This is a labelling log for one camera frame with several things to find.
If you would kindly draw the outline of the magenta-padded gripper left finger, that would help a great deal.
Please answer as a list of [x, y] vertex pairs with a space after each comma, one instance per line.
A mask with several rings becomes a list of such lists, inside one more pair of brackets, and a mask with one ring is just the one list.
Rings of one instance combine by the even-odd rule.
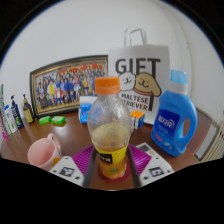
[[73, 157], [63, 156], [50, 173], [78, 186], [88, 187], [91, 182], [96, 151], [91, 145]]

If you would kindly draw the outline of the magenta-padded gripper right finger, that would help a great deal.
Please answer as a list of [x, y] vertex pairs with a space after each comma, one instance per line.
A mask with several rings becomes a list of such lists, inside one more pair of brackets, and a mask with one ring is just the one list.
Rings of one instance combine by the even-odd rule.
[[174, 172], [172, 166], [147, 143], [128, 146], [128, 158], [135, 187], [142, 187]]

